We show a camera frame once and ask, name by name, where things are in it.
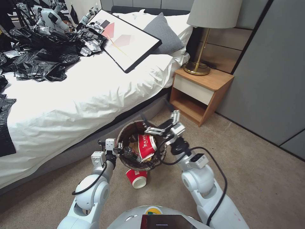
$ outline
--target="gray bed frame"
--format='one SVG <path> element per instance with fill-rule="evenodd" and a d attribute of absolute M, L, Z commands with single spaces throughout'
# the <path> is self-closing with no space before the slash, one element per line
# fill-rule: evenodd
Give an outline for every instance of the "gray bed frame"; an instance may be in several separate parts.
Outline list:
<path fill-rule="evenodd" d="M 139 11 L 142 8 L 137 7 L 124 7 L 124 6 L 113 6 L 112 13 L 130 13 Z M 171 15 L 184 15 L 188 14 L 189 11 L 187 10 L 170 10 L 170 9 L 155 9 L 155 8 L 147 8 L 146 12 L 154 15 L 158 15 L 159 13 L 163 12 L 165 16 Z M 192 44 L 192 37 L 197 37 L 197 31 L 194 30 L 190 41 L 188 43 L 187 51 L 191 54 L 193 50 L 189 47 L 189 44 Z M 164 99 L 169 98 L 170 92 L 167 90 L 166 94 L 163 94 L 161 97 L 155 99 L 152 103 L 145 106 L 141 110 L 132 113 L 129 117 L 121 120 L 120 122 L 103 129 L 102 131 L 97 131 L 94 134 L 90 135 L 89 137 L 85 138 L 84 140 L 80 141 L 79 143 L 75 144 L 74 146 L 68 148 L 63 153 L 55 156 L 54 158 L 48 160 L 43 165 L 41 165 L 33 174 L 28 177 L 22 178 L 14 183 L 7 185 L 6 187 L 0 189 L 0 195 L 8 192 L 9 190 L 18 187 L 19 185 L 30 181 L 36 177 L 39 177 L 47 172 L 51 172 L 55 169 L 61 168 L 73 162 L 76 162 L 80 159 L 83 159 L 87 156 L 90 156 L 94 151 L 99 151 L 100 146 L 98 145 L 98 140 L 105 140 L 107 138 L 116 138 L 120 133 L 121 129 L 127 125 L 128 123 L 141 120 L 140 114 L 144 114 L 147 119 L 153 118 L 164 106 Z"/>

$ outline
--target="black picture frame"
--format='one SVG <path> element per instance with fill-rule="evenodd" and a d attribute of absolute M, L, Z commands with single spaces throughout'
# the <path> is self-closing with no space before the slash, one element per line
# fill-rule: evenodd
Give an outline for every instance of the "black picture frame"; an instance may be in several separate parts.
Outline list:
<path fill-rule="evenodd" d="M 116 17 L 116 16 L 112 15 L 111 13 L 109 13 L 109 12 L 103 10 L 103 9 L 99 10 L 99 12 L 100 12 L 100 11 L 104 11 L 105 13 L 111 15 L 112 17 Z M 89 22 L 94 21 L 93 19 L 95 18 L 95 16 L 93 16 Z M 162 41 L 161 41 L 161 39 L 159 39 L 159 38 L 157 38 L 157 37 L 155 37 L 155 36 L 149 34 L 148 32 L 145 32 L 145 31 L 142 30 L 142 29 L 139 29 L 138 27 L 136 27 L 136 26 L 130 24 L 129 22 L 124 21 L 123 19 L 121 19 L 121 18 L 119 18 L 119 17 L 116 17 L 116 18 L 117 18 L 117 19 L 120 19 L 121 21 L 127 23 L 128 25 L 131 25 L 132 27 L 134 27 L 134 28 L 136 28 L 136 29 L 138 29 L 138 30 L 140 30 L 140 31 L 142 31 L 142 32 L 144 32 L 144 33 L 146 33 L 146 34 L 150 35 L 151 37 L 153 37 L 153 38 L 155 38 L 155 39 L 158 40 L 158 42 L 157 42 L 155 45 L 153 45 L 149 50 L 147 50 L 141 57 L 139 57 L 139 58 L 138 58 L 130 67 L 128 67 L 126 70 L 124 70 L 124 69 L 120 66 L 120 64 L 114 59 L 114 57 L 112 57 L 105 49 L 103 49 L 103 51 L 105 51 L 105 52 L 113 59 L 113 61 L 120 67 L 120 69 L 122 69 L 123 72 L 129 73 L 129 72 L 130 72 L 131 70 L 133 70 L 138 64 L 140 64 L 146 57 L 148 57 L 154 50 L 156 50 L 156 49 L 162 44 Z"/>

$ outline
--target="wooden nightstand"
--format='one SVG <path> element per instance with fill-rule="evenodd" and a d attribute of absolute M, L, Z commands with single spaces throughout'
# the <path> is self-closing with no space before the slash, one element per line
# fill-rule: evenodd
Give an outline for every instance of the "wooden nightstand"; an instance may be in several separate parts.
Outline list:
<path fill-rule="evenodd" d="M 215 69 L 205 76 L 175 71 L 170 103 L 201 126 L 216 110 L 234 76 Z"/>

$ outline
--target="nightstand drawer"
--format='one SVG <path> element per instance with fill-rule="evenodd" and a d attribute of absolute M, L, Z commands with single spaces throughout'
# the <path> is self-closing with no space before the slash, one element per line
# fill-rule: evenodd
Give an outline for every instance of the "nightstand drawer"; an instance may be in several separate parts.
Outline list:
<path fill-rule="evenodd" d="M 184 79 L 178 74 L 175 75 L 173 87 L 206 105 L 209 105 L 209 102 L 214 94 L 214 91 L 211 91 L 209 89 L 206 89 L 205 87 L 199 86 L 198 84 Z"/>

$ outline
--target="gold lamp base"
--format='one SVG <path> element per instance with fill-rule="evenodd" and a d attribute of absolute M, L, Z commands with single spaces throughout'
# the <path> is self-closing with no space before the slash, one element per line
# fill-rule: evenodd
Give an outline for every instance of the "gold lamp base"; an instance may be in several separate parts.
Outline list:
<path fill-rule="evenodd" d="M 208 75 L 211 70 L 207 65 L 198 62 L 188 62 L 183 69 L 192 75 Z"/>

